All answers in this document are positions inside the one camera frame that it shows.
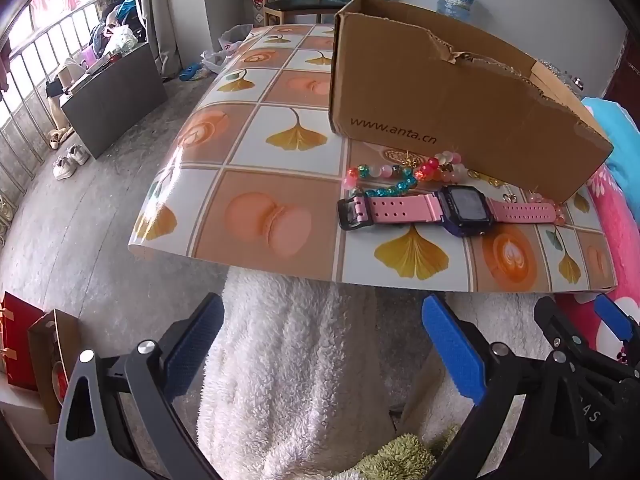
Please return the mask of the pink strap smartwatch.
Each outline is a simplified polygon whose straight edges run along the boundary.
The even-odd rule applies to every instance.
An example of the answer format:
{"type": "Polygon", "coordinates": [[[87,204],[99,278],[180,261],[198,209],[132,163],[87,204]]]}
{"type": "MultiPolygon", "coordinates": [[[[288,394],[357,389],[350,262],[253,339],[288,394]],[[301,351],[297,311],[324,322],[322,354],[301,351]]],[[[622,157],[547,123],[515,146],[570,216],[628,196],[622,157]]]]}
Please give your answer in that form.
{"type": "Polygon", "coordinates": [[[559,219],[549,203],[511,203],[486,197],[477,188],[446,185],[436,192],[401,195],[361,192],[337,202],[338,225],[355,231],[381,224],[438,224],[456,237],[486,234],[495,224],[553,224],[559,219]]]}

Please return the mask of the gold pendant charm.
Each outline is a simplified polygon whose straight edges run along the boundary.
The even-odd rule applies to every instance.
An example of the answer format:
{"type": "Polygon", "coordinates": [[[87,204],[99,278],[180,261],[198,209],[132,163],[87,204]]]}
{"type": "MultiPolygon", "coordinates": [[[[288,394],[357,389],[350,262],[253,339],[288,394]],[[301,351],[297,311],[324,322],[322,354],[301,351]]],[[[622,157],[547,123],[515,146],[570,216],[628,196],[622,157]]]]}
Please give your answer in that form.
{"type": "Polygon", "coordinates": [[[396,150],[396,148],[383,148],[381,155],[392,166],[416,168],[426,162],[425,157],[422,155],[396,150]]]}

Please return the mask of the brown paper bag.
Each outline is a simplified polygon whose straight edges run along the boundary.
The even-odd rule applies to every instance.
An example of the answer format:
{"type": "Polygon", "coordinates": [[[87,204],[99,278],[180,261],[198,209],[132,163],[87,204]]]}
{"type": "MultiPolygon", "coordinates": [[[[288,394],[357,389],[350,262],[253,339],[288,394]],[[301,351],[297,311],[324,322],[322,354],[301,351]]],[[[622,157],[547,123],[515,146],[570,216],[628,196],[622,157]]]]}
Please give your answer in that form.
{"type": "Polygon", "coordinates": [[[80,353],[78,318],[53,309],[29,327],[27,337],[40,401],[55,425],[80,353]]]}

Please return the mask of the pink floral blanket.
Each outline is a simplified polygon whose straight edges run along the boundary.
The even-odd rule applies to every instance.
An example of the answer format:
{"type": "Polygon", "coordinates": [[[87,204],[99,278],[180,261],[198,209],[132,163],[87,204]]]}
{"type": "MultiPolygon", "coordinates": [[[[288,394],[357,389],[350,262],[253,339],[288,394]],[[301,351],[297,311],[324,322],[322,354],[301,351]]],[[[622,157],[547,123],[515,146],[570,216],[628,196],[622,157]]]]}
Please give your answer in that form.
{"type": "MultiPolygon", "coordinates": [[[[607,263],[593,249],[587,252],[590,269],[614,270],[617,286],[606,294],[626,315],[639,317],[639,229],[624,193],[610,170],[601,167],[588,181],[612,261],[607,263]]],[[[593,292],[557,294],[555,301],[583,334],[589,347],[610,358],[623,359],[623,344],[594,312],[593,292]]]]}

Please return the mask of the red gift bag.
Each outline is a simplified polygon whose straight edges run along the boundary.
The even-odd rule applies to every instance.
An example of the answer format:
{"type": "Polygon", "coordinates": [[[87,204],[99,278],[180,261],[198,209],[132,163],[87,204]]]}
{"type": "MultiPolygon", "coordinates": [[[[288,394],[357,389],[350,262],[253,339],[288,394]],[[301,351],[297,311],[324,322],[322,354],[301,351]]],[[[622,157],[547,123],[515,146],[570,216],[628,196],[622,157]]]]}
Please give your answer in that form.
{"type": "Polygon", "coordinates": [[[37,390],[30,357],[28,331],[44,315],[43,310],[5,292],[1,299],[1,361],[8,383],[17,388],[37,390]]]}

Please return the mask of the blue pillow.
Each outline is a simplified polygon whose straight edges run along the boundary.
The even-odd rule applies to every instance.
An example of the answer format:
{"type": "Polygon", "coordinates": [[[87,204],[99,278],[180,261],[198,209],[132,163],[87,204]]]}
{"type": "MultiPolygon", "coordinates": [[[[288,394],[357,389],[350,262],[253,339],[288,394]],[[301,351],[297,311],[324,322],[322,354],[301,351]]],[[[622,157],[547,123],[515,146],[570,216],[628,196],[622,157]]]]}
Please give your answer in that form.
{"type": "Polygon", "coordinates": [[[616,102],[583,98],[582,105],[590,111],[613,145],[605,165],[622,189],[629,210],[639,221],[639,129],[629,113],[616,102]]]}

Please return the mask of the white shoe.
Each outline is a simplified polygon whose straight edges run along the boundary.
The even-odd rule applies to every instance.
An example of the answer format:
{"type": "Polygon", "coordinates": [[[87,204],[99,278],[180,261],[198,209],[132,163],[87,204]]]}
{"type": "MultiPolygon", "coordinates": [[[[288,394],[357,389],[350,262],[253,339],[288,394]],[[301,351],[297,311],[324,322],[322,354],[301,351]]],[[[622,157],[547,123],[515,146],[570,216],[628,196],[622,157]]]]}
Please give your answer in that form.
{"type": "Polygon", "coordinates": [[[53,177],[57,181],[63,181],[73,177],[77,170],[77,162],[67,156],[58,158],[53,165],[53,177]]]}
{"type": "Polygon", "coordinates": [[[67,157],[78,166],[84,166],[90,158],[90,154],[81,144],[74,144],[67,150],[67,157]]]}

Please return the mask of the patterned tablecloth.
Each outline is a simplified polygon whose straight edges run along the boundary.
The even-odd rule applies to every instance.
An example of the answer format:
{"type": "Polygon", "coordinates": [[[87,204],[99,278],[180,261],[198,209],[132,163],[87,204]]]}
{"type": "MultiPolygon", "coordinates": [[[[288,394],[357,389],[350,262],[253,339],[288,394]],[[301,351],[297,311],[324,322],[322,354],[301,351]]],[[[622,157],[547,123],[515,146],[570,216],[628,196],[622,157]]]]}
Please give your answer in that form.
{"type": "Polygon", "coordinates": [[[553,224],[459,238],[437,224],[340,228],[337,202],[391,188],[383,147],[330,126],[328,25],[254,29],[179,130],[146,193],[129,249],[314,280],[442,292],[604,292],[614,270],[586,188],[553,224]]]}

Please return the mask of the brown cardboard box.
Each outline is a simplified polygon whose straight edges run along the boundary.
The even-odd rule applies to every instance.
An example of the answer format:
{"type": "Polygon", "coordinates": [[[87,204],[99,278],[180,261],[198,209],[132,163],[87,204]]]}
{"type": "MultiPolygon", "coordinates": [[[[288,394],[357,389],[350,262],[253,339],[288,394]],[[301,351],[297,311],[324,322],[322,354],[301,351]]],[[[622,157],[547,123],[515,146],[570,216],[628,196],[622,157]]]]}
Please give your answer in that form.
{"type": "Polygon", "coordinates": [[[547,66],[455,18],[390,0],[335,15],[329,118],[346,138],[465,166],[557,203],[613,147],[547,66]]]}

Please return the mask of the dark grey cabinet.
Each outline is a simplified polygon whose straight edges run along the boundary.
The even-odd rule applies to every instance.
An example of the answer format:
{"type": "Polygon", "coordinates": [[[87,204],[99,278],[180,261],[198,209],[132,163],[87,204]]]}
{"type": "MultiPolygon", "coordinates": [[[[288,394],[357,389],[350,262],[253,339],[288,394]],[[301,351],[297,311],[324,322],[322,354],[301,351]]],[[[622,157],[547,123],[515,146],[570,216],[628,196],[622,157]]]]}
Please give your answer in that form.
{"type": "Polygon", "coordinates": [[[99,158],[142,118],[167,100],[148,44],[90,75],[62,104],[62,112],[93,158],[99,158]]]}

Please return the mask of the blue water bottle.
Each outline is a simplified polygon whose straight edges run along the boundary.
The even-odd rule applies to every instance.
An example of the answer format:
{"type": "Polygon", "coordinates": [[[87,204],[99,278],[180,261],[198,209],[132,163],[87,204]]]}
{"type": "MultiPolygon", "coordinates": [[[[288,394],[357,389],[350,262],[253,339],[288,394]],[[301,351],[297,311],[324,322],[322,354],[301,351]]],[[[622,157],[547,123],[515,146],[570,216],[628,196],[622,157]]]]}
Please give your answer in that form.
{"type": "Polygon", "coordinates": [[[475,0],[438,0],[437,12],[448,18],[467,22],[469,21],[475,0]]]}

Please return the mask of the white plastic bag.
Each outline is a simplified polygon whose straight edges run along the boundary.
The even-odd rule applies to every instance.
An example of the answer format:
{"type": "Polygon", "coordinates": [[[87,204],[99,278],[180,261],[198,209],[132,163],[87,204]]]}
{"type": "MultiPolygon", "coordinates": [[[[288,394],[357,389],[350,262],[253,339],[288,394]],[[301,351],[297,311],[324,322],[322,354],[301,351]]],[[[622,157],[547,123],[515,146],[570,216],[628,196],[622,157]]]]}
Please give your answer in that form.
{"type": "Polygon", "coordinates": [[[205,50],[201,54],[201,63],[210,72],[219,74],[235,55],[236,50],[252,31],[251,24],[239,24],[224,32],[219,38],[219,49],[205,50]]]}

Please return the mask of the grey curtain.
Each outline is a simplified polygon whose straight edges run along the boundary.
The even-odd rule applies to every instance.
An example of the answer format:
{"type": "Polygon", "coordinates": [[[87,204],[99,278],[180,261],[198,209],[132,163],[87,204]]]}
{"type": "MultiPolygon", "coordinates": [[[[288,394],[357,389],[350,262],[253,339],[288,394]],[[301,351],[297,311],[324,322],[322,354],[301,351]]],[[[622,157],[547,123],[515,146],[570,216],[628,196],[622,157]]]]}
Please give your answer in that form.
{"type": "Polygon", "coordinates": [[[136,1],[157,71],[164,79],[174,78],[181,70],[181,61],[169,0],[136,1]]]}

